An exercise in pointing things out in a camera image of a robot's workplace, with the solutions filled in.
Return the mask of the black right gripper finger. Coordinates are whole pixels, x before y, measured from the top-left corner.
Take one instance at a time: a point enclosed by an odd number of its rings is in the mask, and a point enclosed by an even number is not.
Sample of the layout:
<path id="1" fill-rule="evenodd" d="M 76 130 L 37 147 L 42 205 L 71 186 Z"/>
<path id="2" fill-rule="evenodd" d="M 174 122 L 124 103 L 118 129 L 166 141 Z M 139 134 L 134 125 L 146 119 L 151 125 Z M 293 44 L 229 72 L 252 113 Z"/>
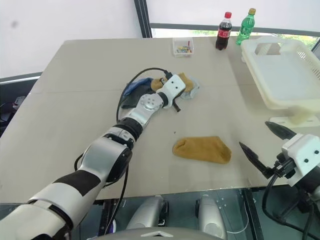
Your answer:
<path id="1" fill-rule="evenodd" d="M 265 125 L 273 134 L 282 140 L 290 140 L 297 134 L 291 129 L 272 121 L 266 121 Z"/>
<path id="2" fill-rule="evenodd" d="M 265 166 L 260 160 L 259 156 L 253 152 L 248 146 L 244 143 L 239 142 L 239 145 L 244 152 L 247 159 L 250 161 L 254 167 L 259 170 L 265 178 L 270 178 L 272 176 L 272 169 L 270 167 Z"/>

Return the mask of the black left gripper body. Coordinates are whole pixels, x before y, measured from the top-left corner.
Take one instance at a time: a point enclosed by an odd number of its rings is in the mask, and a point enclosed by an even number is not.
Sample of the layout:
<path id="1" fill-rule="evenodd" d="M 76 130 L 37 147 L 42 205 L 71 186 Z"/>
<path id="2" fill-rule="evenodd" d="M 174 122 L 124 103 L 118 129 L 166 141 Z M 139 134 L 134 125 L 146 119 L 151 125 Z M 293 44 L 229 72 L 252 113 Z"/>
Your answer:
<path id="1" fill-rule="evenodd" d="M 184 91 L 180 91 L 175 97 L 173 97 L 172 105 L 176 105 L 176 99 L 179 98 L 183 93 Z"/>

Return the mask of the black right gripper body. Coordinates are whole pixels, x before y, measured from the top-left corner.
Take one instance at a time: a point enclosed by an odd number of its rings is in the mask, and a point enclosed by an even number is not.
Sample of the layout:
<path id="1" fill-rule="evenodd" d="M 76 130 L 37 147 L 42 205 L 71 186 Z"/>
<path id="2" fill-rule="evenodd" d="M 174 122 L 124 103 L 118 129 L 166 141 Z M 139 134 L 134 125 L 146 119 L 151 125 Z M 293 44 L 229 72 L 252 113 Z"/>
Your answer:
<path id="1" fill-rule="evenodd" d="M 277 161 L 275 162 L 273 168 L 266 167 L 262 174 L 266 179 L 276 175 L 279 178 L 285 177 L 290 179 L 295 173 L 296 163 L 290 157 L 285 157 L 283 153 L 279 153 L 277 156 Z"/>

